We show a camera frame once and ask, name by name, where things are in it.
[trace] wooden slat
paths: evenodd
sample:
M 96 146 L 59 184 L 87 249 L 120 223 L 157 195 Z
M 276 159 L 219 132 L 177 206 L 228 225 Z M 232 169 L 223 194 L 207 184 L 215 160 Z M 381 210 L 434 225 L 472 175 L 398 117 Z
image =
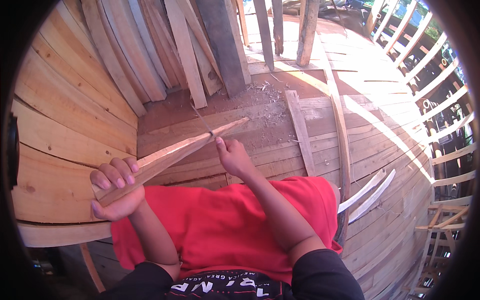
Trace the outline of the wooden slat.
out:
M 405 49 L 403 50 L 402 53 L 400 53 L 400 55 L 396 58 L 395 62 L 394 62 L 394 65 L 395 67 L 398 67 L 400 65 L 401 62 L 403 62 L 403 60 L 405 59 L 405 57 L 408 56 L 408 54 L 410 54 L 410 52 L 412 51 L 413 47 L 416 45 L 416 43 L 420 40 L 420 38 L 422 37 L 423 33 L 425 32 L 425 29 L 427 29 L 427 26 L 428 24 L 430 24 L 430 20 L 432 19 L 433 17 L 433 13 L 432 12 L 428 12 L 427 15 L 423 18 L 423 20 L 421 21 L 417 31 L 415 32 L 415 34 L 413 35 L 412 39 L 408 42 L 408 44 L 405 46 Z
M 464 156 L 467 153 L 471 153 L 475 151 L 476 149 L 477 149 L 477 142 L 474 142 L 473 144 L 463 147 L 461 149 L 458 149 L 455 152 L 445 154 L 444 156 L 432 159 L 432 165 L 438 165 L 438 164 L 447 162 L 449 160 L 459 158 L 461 156 Z
M 137 116 L 143 116 L 144 114 L 146 114 L 146 110 L 142 105 L 141 99 L 143 99 L 143 101 L 146 101 L 146 99 L 143 94 L 139 93 L 140 90 L 143 90 L 143 87 L 140 86 L 140 89 L 135 90 L 133 87 L 135 85 L 135 82 L 131 84 L 132 81 L 130 80 L 132 76 L 137 79 L 135 74 L 128 74 L 128 70 L 125 71 L 122 68 L 120 62 L 122 57 L 118 59 L 114 50 L 114 46 L 110 44 L 108 35 L 104 29 L 104 25 L 102 24 L 102 17 L 100 15 L 101 13 L 103 13 L 103 10 L 99 11 L 97 4 L 98 7 L 101 6 L 101 8 L 103 9 L 103 5 L 101 2 L 96 3 L 95 0 L 85 0 L 82 2 L 82 7 L 84 9 L 87 24 L 90 28 L 90 31 L 92 32 L 92 38 L 95 41 L 98 52 L 100 52 L 103 62 L 105 63 L 108 72 L 110 73 L 110 76 L 112 76 L 113 81 L 119 87 L 121 93 L 125 97 L 125 100 L 127 100 L 127 102 L 130 104 L 130 107 L 133 109 Z
M 297 139 L 300 141 L 300 150 L 307 169 L 308 176 L 315 176 L 315 163 L 313 162 L 312 149 L 310 148 L 310 140 L 308 137 L 307 126 L 305 119 L 300 110 L 299 98 L 297 91 L 285 91 L 287 98 L 288 109 L 292 117 L 293 127 L 297 134 Z
M 392 16 L 392 14 L 393 14 L 393 12 L 396 8 L 396 5 L 399 1 L 400 0 L 392 0 L 388 3 L 388 12 L 385 14 L 385 17 L 384 17 L 383 21 L 380 23 L 380 26 L 378 26 L 377 32 L 375 32 L 375 35 L 373 36 L 373 42 L 376 42 L 377 39 L 382 34 L 382 31 L 385 29 L 388 22 L 390 21 L 390 17 Z
M 448 76 L 458 67 L 458 57 L 455 57 L 453 62 L 446 67 L 438 76 L 432 80 L 426 87 L 418 91 L 413 97 L 412 101 L 417 102 L 421 98 L 427 96 L 434 88 L 442 84 Z
M 397 27 L 395 33 L 388 41 L 388 44 L 384 48 L 384 53 L 388 54 L 390 49 L 393 48 L 393 45 L 396 43 L 400 35 L 403 33 L 404 29 L 407 27 L 410 18 L 412 17 L 413 13 L 415 12 L 415 8 L 417 7 L 417 1 L 412 0 L 412 2 L 408 5 L 407 12 L 402 18 L 400 25 Z
M 168 12 L 168 19 L 172 27 L 175 43 L 180 55 L 181 64 L 187 77 L 188 88 L 195 104 L 195 108 L 207 106 L 202 80 L 198 71 L 195 53 L 193 52 L 192 41 L 188 34 L 187 21 L 176 0 L 165 1 Z
M 46 225 L 18 222 L 18 230 L 26 247 L 48 248 L 75 245 L 111 237 L 110 222 L 78 225 Z
M 429 63 L 438 51 L 442 48 L 445 41 L 447 40 L 447 34 L 445 31 L 440 35 L 437 42 L 433 45 L 433 47 L 428 51 L 427 55 L 423 57 L 420 62 L 407 74 L 405 74 L 405 79 L 403 80 L 404 84 L 408 84 L 413 77 L 417 76 L 417 74 Z
M 319 0 L 304 0 L 300 10 L 300 34 L 297 49 L 297 65 L 309 64 L 312 54 L 313 41 L 316 36 Z
M 146 93 L 152 101 L 165 100 L 165 85 L 148 56 L 128 0 L 102 0 L 102 4 L 123 54 Z

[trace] thin wooden strip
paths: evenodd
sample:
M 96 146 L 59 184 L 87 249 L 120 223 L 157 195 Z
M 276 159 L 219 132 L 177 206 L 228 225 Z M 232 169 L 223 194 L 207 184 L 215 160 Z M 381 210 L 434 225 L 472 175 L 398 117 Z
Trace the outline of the thin wooden strip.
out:
M 453 222 L 457 221 L 458 219 L 460 219 L 464 214 L 466 214 L 468 212 L 468 210 L 470 209 L 470 206 L 466 206 L 464 209 L 462 209 L 462 211 L 460 211 L 458 214 L 456 214 L 455 216 L 449 218 L 448 220 L 438 224 L 438 225 L 435 225 L 434 227 L 435 228 L 444 228 L 445 226 L 447 225 L 450 225 L 452 224 Z
M 449 126 L 445 129 L 435 133 L 434 135 L 429 136 L 427 139 L 425 139 L 425 141 L 428 142 L 428 143 L 433 143 L 434 141 L 438 141 L 438 139 L 453 133 L 454 131 L 462 128 L 463 126 L 465 126 L 467 124 L 469 124 L 474 119 L 475 119 L 475 113 L 472 112 L 468 116 L 460 119 L 460 121 L 455 122 L 452 126 Z
M 93 264 L 92 256 L 90 256 L 90 251 L 88 250 L 88 246 L 86 243 L 80 244 L 80 251 L 82 252 L 82 256 L 84 258 L 85 265 L 87 266 L 88 273 L 90 273 L 90 277 L 92 278 L 96 289 L 99 293 L 105 291 L 105 287 L 103 286 L 100 276 L 98 276 L 98 272 L 96 271 L 95 265 Z
M 442 84 L 445 79 L 447 79 L 448 76 L 450 76 L 453 71 L 458 67 L 458 57 L 455 57 L 453 62 L 448 65 L 438 76 L 432 80 L 426 87 L 418 91 L 415 96 L 413 97 L 412 101 L 417 102 L 421 98 L 427 96 L 428 93 L 430 93 L 434 88 L 438 87 L 439 85 Z
M 152 101 L 165 100 L 165 85 L 156 73 L 138 31 L 128 0 L 101 0 L 113 33 Z
M 408 42 L 408 44 L 405 46 L 405 49 L 400 53 L 400 55 L 396 58 L 394 65 L 395 67 L 398 67 L 401 62 L 405 59 L 405 57 L 410 54 L 412 51 L 413 47 L 416 45 L 416 43 L 420 40 L 422 37 L 423 33 L 425 32 L 425 29 L 427 29 L 427 26 L 430 24 L 430 20 L 433 17 L 433 13 L 429 11 L 427 15 L 423 18 L 421 21 L 417 31 L 413 35 L 412 39 Z
M 25 246 L 31 248 L 75 245 L 112 236 L 110 222 L 79 225 L 46 225 L 18 222 L 18 230 Z
M 172 88 L 173 86 L 170 83 L 167 73 L 165 72 L 162 62 L 160 61 L 160 57 L 158 57 L 158 54 L 156 52 L 155 46 L 152 41 L 152 37 L 148 32 L 148 28 L 145 23 L 144 16 L 142 14 L 142 9 L 140 8 L 140 4 L 138 1 L 139 0 L 128 0 L 128 3 L 130 5 L 130 10 L 132 11 L 133 18 L 137 23 L 137 28 L 140 33 L 140 37 L 144 42 L 148 56 L 150 57 L 157 74 L 160 75 L 160 78 L 162 78 L 163 82 L 168 88 Z
M 385 46 L 385 48 L 384 48 L 384 53 L 385 54 L 388 54 L 390 49 L 393 48 L 393 45 L 396 43 L 396 41 L 398 40 L 400 35 L 403 33 L 403 31 L 407 27 L 408 22 L 410 21 L 411 17 L 413 16 L 413 13 L 415 12 L 416 7 L 417 7 L 417 1 L 412 0 L 412 2 L 408 5 L 407 12 L 403 16 L 402 21 L 400 22 L 400 25 L 397 27 L 395 33 L 393 34 L 393 36 L 388 41 L 388 44 Z
M 104 25 L 102 24 L 102 17 L 100 16 L 101 12 L 97 7 L 96 1 L 82 1 L 82 7 L 84 9 L 88 27 L 92 32 L 92 38 L 95 41 L 98 52 L 100 52 L 110 76 L 112 76 L 113 81 L 117 84 L 121 93 L 125 97 L 125 100 L 127 100 L 128 104 L 130 104 L 130 107 L 133 109 L 135 114 L 137 116 L 143 116 L 146 114 L 146 110 L 139 98 L 140 95 L 136 93 L 135 89 L 130 84 L 131 81 L 128 80 L 129 77 L 125 74 L 121 63 L 117 59 L 114 48 L 110 44 L 108 35 L 104 29 Z
M 449 160 L 459 158 L 461 156 L 464 156 L 467 153 L 471 153 L 475 151 L 476 149 L 477 149 L 477 142 L 474 142 L 473 144 L 463 147 L 461 149 L 458 149 L 455 152 L 445 154 L 444 156 L 432 159 L 432 165 L 438 165 L 438 164 L 447 162 Z
M 385 175 L 386 175 L 386 171 L 385 171 L 384 168 L 381 169 L 380 171 L 378 171 L 377 174 L 375 174 L 375 176 L 373 176 L 373 178 L 370 179 L 370 181 L 364 187 L 362 187 L 360 189 L 360 191 L 358 191 L 355 195 L 353 195 L 347 201 L 340 203 L 340 205 L 338 207 L 337 214 L 339 214 L 339 213 L 343 212 L 344 210 L 346 210 L 347 208 L 349 208 L 358 199 L 360 199 L 366 192 L 368 192 L 369 190 L 371 190 L 375 186 L 377 186 L 377 184 L 380 181 L 382 181 L 382 179 L 385 177 Z
M 299 98 L 297 91 L 285 91 L 287 98 L 288 109 L 292 117 L 293 127 L 297 134 L 297 139 L 300 141 L 300 150 L 307 169 L 308 176 L 315 176 L 315 163 L 313 162 L 312 149 L 310 148 L 310 140 L 308 137 L 307 126 L 305 119 L 300 111 Z
M 390 21 L 390 17 L 392 16 L 393 12 L 395 11 L 396 5 L 399 1 L 400 0 L 392 0 L 388 3 L 388 12 L 386 13 L 386 15 L 384 17 L 384 20 L 380 23 L 380 26 L 378 26 L 377 32 L 375 32 L 375 35 L 373 35 L 373 42 L 376 42 L 377 39 L 382 34 L 382 31 L 387 26 L 388 21 Z
M 187 21 L 176 0 L 166 0 L 165 7 L 168 12 L 168 19 L 172 27 L 173 36 L 177 44 L 181 64 L 187 77 L 188 88 L 195 104 L 195 108 L 207 106 L 202 80 L 198 71 L 195 53 L 193 52 L 192 41 L 188 34 Z
M 442 35 L 440 35 L 440 37 L 438 38 L 437 42 L 425 55 L 425 57 L 423 57 L 410 72 L 405 74 L 405 79 L 403 80 L 404 84 L 408 84 L 410 80 L 413 79 L 413 77 L 417 76 L 417 74 L 427 65 L 427 63 L 429 63 L 435 57 L 438 51 L 440 51 L 446 40 L 447 34 L 444 31 Z
M 378 187 L 378 189 L 373 192 L 373 194 L 365 200 L 357 209 L 355 209 L 349 216 L 348 216 L 348 223 L 352 223 L 356 219 L 358 219 L 361 214 L 363 214 L 367 209 L 380 197 L 380 195 L 385 191 L 388 185 L 392 182 L 393 177 L 395 176 L 395 169 L 388 174 L 387 178 L 385 179 L 382 184 Z

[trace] wooden beam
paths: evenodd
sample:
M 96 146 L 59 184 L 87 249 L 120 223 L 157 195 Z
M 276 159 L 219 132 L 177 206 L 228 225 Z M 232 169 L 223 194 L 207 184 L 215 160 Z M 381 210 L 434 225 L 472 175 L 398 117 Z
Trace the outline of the wooden beam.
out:
M 388 21 L 390 21 L 390 17 L 392 16 L 395 8 L 396 8 L 396 5 L 397 3 L 399 2 L 400 0 L 392 0 L 389 4 L 388 4 L 388 12 L 386 13 L 383 21 L 380 23 L 380 26 L 378 26 L 378 29 L 377 29 L 377 32 L 375 32 L 375 35 L 373 36 L 373 42 L 376 42 L 377 39 L 380 37 L 380 35 L 382 34 L 382 31 L 385 29 L 385 27 L 387 26 L 388 24 Z
M 25 247 L 31 248 L 75 245 L 112 236 L 110 222 L 45 225 L 43 223 L 33 224 L 18 221 L 18 230 Z
M 413 77 L 417 76 L 417 74 L 427 65 L 427 63 L 429 63 L 435 57 L 438 51 L 440 51 L 446 40 L 447 34 L 444 31 L 438 38 L 438 41 L 433 45 L 423 59 L 421 59 L 420 62 L 410 72 L 405 74 L 403 83 L 408 84 Z
M 172 27 L 177 50 L 180 55 L 180 61 L 187 77 L 188 88 L 193 98 L 195 108 L 204 108 L 207 106 L 200 72 L 198 71 L 195 53 L 193 52 L 192 41 L 188 34 L 187 21 L 183 15 L 180 6 L 176 0 L 166 0 L 165 8 L 167 9 L 168 19 Z
M 301 2 L 301 5 L 300 34 L 296 62 L 299 66 L 306 66 L 310 63 L 310 56 L 312 54 L 320 0 L 304 0 Z
M 215 133 L 215 135 L 221 136 L 233 130 L 234 128 L 241 126 L 248 120 L 248 118 L 240 119 L 238 121 L 216 128 L 213 130 L 213 132 Z M 92 185 L 92 189 L 94 190 L 95 197 L 100 201 L 100 204 L 102 204 L 102 206 L 106 206 L 113 201 L 119 199 L 120 197 L 133 191 L 134 189 L 138 188 L 166 168 L 177 163 L 187 155 L 197 151 L 198 149 L 202 148 L 213 140 L 213 136 L 211 135 L 211 133 L 208 132 L 178 142 L 167 148 L 158 150 L 157 152 L 152 153 L 151 155 L 137 161 L 139 171 L 134 174 L 135 184 L 126 185 L 122 189 L 117 189 L 112 185 L 108 190 L 102 190 L 94 184 Z
M 407 12 L 403 16 L 402 21 L 400 22 L 400 25 L 397 27 L 395 33 L 393 33 L 393 36 L 390 38 L 388 41 L 388 44 L 384 48 L 384 53 L 388 54 L 391 48 L 393 48 L 393 45 L 396 43 L 400 35 L 403 33 L 404 29 L 407 27 L 408 22 L 410 21 L 410 18 L 412 17 L 413 13 L 415 12 L 415 8 L 417 7 L 417 1 L 412 0 L 412 2 L 408 5 Z
M 477 142 L 474 142 L 473 144 L 463 147 L 461 149 L 458 149 L 455 152 L 445 154 L 444 156 L 432 159 L 432 165 L 438 165 L 446 161 L 459 158 L 461 156 L 464 156 L 467 153 L 471 153 L 475 151 L 476 149 L 477 149 Z
M 260 39 L 262 40 L 262 51 L 270 71 L 273 71 L 273 51 L 272 38 L 270 36 L 270 26 L 268 25 L 267 8 L 264 0 L 253 0 L 255 6 L 255 14 L 258 21 L 258 29 L 260 30 Z
M 432 19 L 432 17 L 433 17 L 433 13 L 428 12 L 427 15 L 425 16 L 425 18 L 423 18 L 423 20 L 421 21 L 421 23 L 419 25 L 419 28 L 417 29 L 417 31 L 413 35 L 412 39 L 405 46 L 404 51 L 402 53 L 400 53 L 400 55 L 396 58 L 396 60 L 394 62 L 395 67 L 398 67 L 400 65 L 400 63 L 403 62 L 405 57 L 407 57 L 408 54 L 410 54 L 413 47 L 420 40 L 421 36 L 425 32 L 425 29 L 427 29 L 428 24 L 430 24 L 430 20 Z
M 303 113 L 300 110 L 297 91 L 285 91 L 285 97 L 287 98 L 288 109 L 292 117 L 293 127 L 295 128 L 297 139 L 300 141 L 300 151 L 303 157 L 303 162 L 305 163 L 305 169 L 307 169 L 308 176 L 316 176 L 315 163 L 313 162 L 307 126 L 305 125 Z
M 98 272 L 96 271 L 92 256 L 90 255 L 90 251 L 88 250 L 87 243 L 80 244 L 80 251 L 82 252 L 82 257 L 84 258 L 88 273 L 90 273 L 90 277 L 92 278 L 96 289 L 99 293 L 105 291 L 105 287 L 103 286 L 100 276 L 98 276 Z
M 428 94 L 436 87 L 442 84 L 448 76 L 458 67 L 458 57 L 455 57 L 453 62 L 448 65 L 438 76 L 432 80 L 426 87 L 418 91 L 412 99 L 412 102 L 417 102 L 421 98 L 428 96 Z
M 382 184 L 378 187 L 376 191 L 373 192 L 373 194 L 368 197 L 365 202 L 363 202 L 357 209 L 355 209 L 349 216 L 348 216 L 348 223 L 350 224 L 351 222 L 355 221 L 358 219 L 361 214 L 363 214 L 369 207 L 375 203 L 375 201 L 380 197 L 380 195 L 385 191 L 385 189 L 388 187 L 388 185 L 392 182 L 393 177 L 395 176 L 395 169 L 388 174 L 387 178 L 385 179 Z

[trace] wooden plank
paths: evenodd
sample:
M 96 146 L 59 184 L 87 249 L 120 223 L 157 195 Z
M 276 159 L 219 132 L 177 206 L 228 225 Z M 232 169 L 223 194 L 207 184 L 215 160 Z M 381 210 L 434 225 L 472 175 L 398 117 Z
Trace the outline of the wooden plank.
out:
M 240 119 L 238 121 L 216 128 L 213 130 L 213 132 L 216 136 L 223 135 L 228 131 L 234 129 L 235 127 L 241 126 L 248 120 L 248 118 Z M 159 174 L 166 168 L 180 161 L 182 158 L 210 143 L 211 141 L 213 141 L 213 139 L 214 138 L 211 133 L 204 133 L 199 136 L 176 143 L 167 148 L 161 149 L 149 156 L 146 156 L 137 161 L 140 170 L 134 174 L 134 185 L 126 185 L 122 189 L 117 189 L 116 187 L 111 186 L 111 188 L 108 190 L 102 190 L 98 186 L 93 185 L 92 188 L 94 189 L 95 197 L 100 201 L 103 206 L 106 206 L 111 202 L 119 199 L 120 197 L 126 195 L 127 193 L 133 191 L 140 185 L 147 182 L 149 179 L 153 178 L 155 175 Z
M 429 63 L 435 55 L 440 51 L 442 46 L 444 45 L 445 41 L 447 40 L 447 34 L 445 31 L 440 35 L 437 42 L 433 45 L 433 47 L 428 51 L 427 55 L 423 57 L 420 62 L 410 71 L 405 74 L 405 79 L 403 80 L 404 84 L 408 84 L 413 77 L 417 76 L 417 74 L 423 70 L 423 68 Z
M 114 157 L 132 156 L 71 130 L 14 100 L 20 142 L 69 161 L 99 167 Z
M 300 110 L 299 98 L 297 91 L 285 91 L 287 98 L 288 109 L 292 117 L 293 127 L 297 139 L 300 141 L 300 150 L 307 169 L 308 176 L 315 176 L 315 163 L 313 162 L 312 149 L 310 148 L 310 140 L 308 138 L 307 126 L 305 125 L 305 119 Z
M 187 21 L 176 0 L 165 1 L 165 7 L 195 108 L 204 108 L 207 106 L 207 100 L 202 87 L 197 61 L 195 60 L 192 41 L 188 34 Z
M 427 29 L 428 24 L 430 24 L 430 20 L 433 17 L 433 13 L 429 11 L 427 15 L 423 18 L 421 21 L 417 31 L 413 35 L 412 39 L 408 42 L 408 44 L 405 46 L 405 49 L 403 50 L 402 53 L 396 58 L 394 65 L 395 67 L 398 67 L 401 62 L 410 54 L 412 51 L 413 47 L 417 44 L 417 42 L 420 40 L 422 37 L 423 33 L 425 32 L 425 29 Z
M 102 280 L 100 280 L 100 276 L 98 276 L 98 272 L 95 269 L 95 265 L 93 264 L 92 256 L 90 256 L 90 252 L 88 250 L 88 246 L 86 243 L 80 244 L 80 251 L 82 252 L 82 257 L 84 258 L 85 265 L 87 266 L 88 273 L 93 280 L 93 283 L 96 286 L 96 289 L 99 293 L 105 291 L 105 287 L 103 286 Z
M 245 79 L 225 5 L 225 0 L 197 2 L 225 88 L 233 98 L 245 89 Z
M 15 93 L 56 122 L 117 150 L 136 155 L 135 128 L 79 92 L 30 48 Z
M 135 89 L 135 86 L 139 86 L 141 90 L 143 90 L 143 87 L 141 87 L 139 82 L 138 85 L 136 85 L 135 81 L 131 80 L 132 75 L 136 79 L 135 74 L 133 74 L 133 71 L 131 74 L 128 73 L 129 70 L 125 71 L 122 67 L 122 57 L 120 56 L 119 58 L 117 56 L 117 54 L 121 54 L 123 56 L 123 52 L 121 52 L 121 49 L 118 45 L 114 45 L 113 43 L 111 44 L 109 41 L 107 32 L 102 24 L 101 15 L 103 14 L 104 18 L 106 19 L 106 16 L 103 13 L 102 3 L 98 2 L 97 6 L 95 0 L 86 0 L 82 2 L 82 7 L 88 27 L 92 32 L 92 38 L 95 41 L 98 52 L 102 56 L 103 62 L 105 63 L 110 76 L 117 84 L 117 87 L 120 89 L 122 95 L 125 97 L 125 100 L 127 100 L 128 104 L 130 104 L 130 107 L 133 109 L 135 114 L 137 116 L 143 116 L 146 114 L 146 110 L 142 105 L 142 99 L 143 101 L 146 101 L 147 99 L 145 99 L 145 96 L 146 98 L 148 98 L 148 96 L 146 94 L 142 94 L 138 88 Z M 123 57 L 123 60 L 123 65 L 130 66 L 125 57 Z
M 390 17 L 392 16 L 395 8 L 396 8 L 396 5 L 397 3 L 399 2 L 400 0 L 391 0 L 389 3 L 388 3 L 388 12 L 385 14 L 385 17 L 383 19 L 383 21 L 380 23 L 380 26 L 378 26 L 378 29 L 377 31 L 375 32 L 375 34 L 373 35 L 373 42 L 376 42 L 377 39 L 380 37 L 380 35 L 382 34 L 383 30 L 385 29 L 385 27 L 387 26 L 388 24 L 388 21 L 390 21 Z
M 27 224 L 18 222 L 18 230 L 26 247 L 48 248 L 75 245 L 111 237 L 110 222 L 78 225 Z
M 165 100 L 165 85 L 155 71 L 128 0 L 102 0 L 113 33 L 138 80 L 152 101 Z
M 365 202 L 363 202 L 357 209 L 355 209 L 349 216 L 348 216 L 348 223 L 352 223 L 356 219 L 358 219 L 361 214 L 363 214 L 375 201 L 380 197 L 380 195 L 385 191 L 388 185 L 392 182 L 393 177 L 395 176 L 395 169 L 388 174 L 387 178 L 385 179 L 382 184 L 378 186 L 378 189 L 373 192 L 373 194 L 368 197 Z
M 477 149 L 477 142 L 474 142 L 473 144 L 463 147 L 461 149 L 458 149 L 455 152 L 448 153 L 448 154 L 445 154 L 444 156 L 432 159 L 432 165 L 438 165 L 438 164 L 447 162 L 449 160 L 459 158 L 461 156 L 464 156 L 465 154 L 475 151 L 476 149 Z
M 448 76 L 450 76 L 450 74 L 453 73 L 453 71 L 455 71 L 455 69 L 458 67 L 458 57 L 455 57 L 455 59 L 453 60 L 453 62 L 448 65 L 448 67 L 446 67 L 440 74 L 438 74 L 437 77 L 435 77 L 435 79 L 432 80 L 432 82 L 430 82 L 429 84 L 427 84 L 426 87 L 424 87 L 423 89 L 421 89 L 420 91 L 418 91 L 415 96 L 413 97 L 412 101 L 413 102 L 417 102 L 418 100 L 420 100 L 421 98 L 424 98 L 426 96 L 428 96 L 429 93 L 431 93 L 431 91 L 438 87 L 439 85 L 442 84 L 442 82 L 445 81 L 445 79 L 447 79 Z
M 297 65 L 305 66 L 310 61 L 312 54 L 313 40 L 316 36 L 319 0 L 305 0 L 301 2 L 300 11 L 300 34 L 297 49 Z
M 408 22 L 410 21 L 411 17 L 413 16 L 413 13 L 415 12 L 415 9 L 417 7 L 417 1 L 412 0 L 412 2 L 408 5 L 407 7 L 407 12 L 402 18 L 402 21 L 400 22 L 400 25 L 397 27 L 395 33 L 393 33 L 393 36 L 390 38 L 388 41 L 387 45 L 384 48 L 384 53 L 388 54 L 388 52 L 393 48 L 393 45 L 396 43 L 400 35 L 403 33 L 405 28 L 408 25 Z
M 158 57 L 158 54 L 156 52 L 152 37 L 148 32 L 148 28 L 147 28 L 144 16 L 142 14 L 142 9 L 140 8 L 139 0 L 128 0 L 128 4 L 130 5 L 130 10 L 132 11 L 132 14 L 133 14 L 133 19 L 135 20 L 135 23 L 137 23 L 137 28 L 140 33 L 140 37 L 144 42 L 145 48 L 148 53 L 148 57 L 150 57 L 150 60 L 153 63 L 156 73 L 160 75 L 160 78 L 163 80 L 163 82 L 168 88 L 172 88 L 173 85 L 170 83 L 170 80 L 168 79 L 167 73 L 165 72 L 162 62 L 160 61 L 160 57 Z

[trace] wooden board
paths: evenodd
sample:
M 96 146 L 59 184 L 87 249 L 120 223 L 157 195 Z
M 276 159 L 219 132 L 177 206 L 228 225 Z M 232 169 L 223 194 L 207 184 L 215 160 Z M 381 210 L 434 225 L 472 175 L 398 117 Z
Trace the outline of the wooden board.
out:
M 245 79 L 225 0 L 197 2 L 215 60 L 230 98 L 245 89 Z
M 168 19 L 172 26 L 173 36 L 177 44 L 181 65 L 187 78 L 188 88 L 193 98 L 195 108 L 207 106 L 202 80 L 198 71 L 195 53 L 193 52 L 192 41 L 188 34 L 187 21 L 176 0 L 166 0 L 165 7 L 168 12 Z

